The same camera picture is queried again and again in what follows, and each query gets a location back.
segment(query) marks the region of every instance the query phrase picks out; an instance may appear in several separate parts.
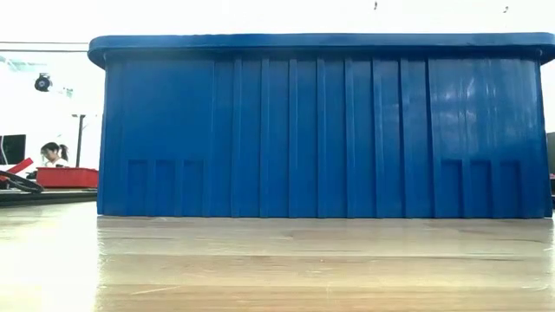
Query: red container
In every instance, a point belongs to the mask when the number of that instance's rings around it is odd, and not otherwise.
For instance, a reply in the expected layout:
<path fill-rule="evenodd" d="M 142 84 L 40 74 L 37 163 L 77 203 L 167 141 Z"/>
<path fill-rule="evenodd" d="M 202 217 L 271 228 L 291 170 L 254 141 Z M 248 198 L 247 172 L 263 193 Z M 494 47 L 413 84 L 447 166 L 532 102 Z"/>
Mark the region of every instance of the red container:
<path fill-rule="evenodd" d="M 36 183 L 44 187 L 98 187 L 98 171 L 87 168 L 47 168 L 37 169 Z"/>

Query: black wire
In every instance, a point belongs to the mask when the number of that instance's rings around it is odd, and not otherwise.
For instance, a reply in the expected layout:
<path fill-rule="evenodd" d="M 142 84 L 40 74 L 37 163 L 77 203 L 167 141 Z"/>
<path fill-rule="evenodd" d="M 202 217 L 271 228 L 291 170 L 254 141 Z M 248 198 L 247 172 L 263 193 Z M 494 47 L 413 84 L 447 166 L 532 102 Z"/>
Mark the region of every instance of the black wire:
<path fill-rule="evenodd" d="M 0 176 L 8 178 L 7 180 L 8 184 L 20 191 L 31 192 L 35 194 L 38 194 L 44 191 L 44 187 L 42 187 L 41 185 L 38 185 L 37 183 L 31 180 L 22 178 L 16 174 L 0 170 Z"/>

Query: person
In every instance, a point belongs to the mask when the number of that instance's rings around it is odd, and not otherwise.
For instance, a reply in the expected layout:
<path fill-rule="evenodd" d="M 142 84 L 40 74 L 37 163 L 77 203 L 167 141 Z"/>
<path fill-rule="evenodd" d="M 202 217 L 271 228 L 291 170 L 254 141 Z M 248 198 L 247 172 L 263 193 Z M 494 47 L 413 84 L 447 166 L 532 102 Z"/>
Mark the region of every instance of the person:
<path fill-rule="evenodd" d="M 41 154 L 47 160 L 46 167 L 69 166 L 68 147 L 63 144 L 47 143 L 41 148 Z"/>

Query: wooden surface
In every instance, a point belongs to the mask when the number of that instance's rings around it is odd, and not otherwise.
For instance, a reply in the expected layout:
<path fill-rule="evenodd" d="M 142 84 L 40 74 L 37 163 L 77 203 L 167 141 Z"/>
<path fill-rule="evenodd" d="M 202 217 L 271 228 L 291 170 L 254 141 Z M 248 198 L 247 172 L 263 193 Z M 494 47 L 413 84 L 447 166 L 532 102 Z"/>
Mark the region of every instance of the wooden surface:
<path fill-rule="evenodd" d="M 555 311 L 552 220 L 0 209 L 0 311 Z"/>

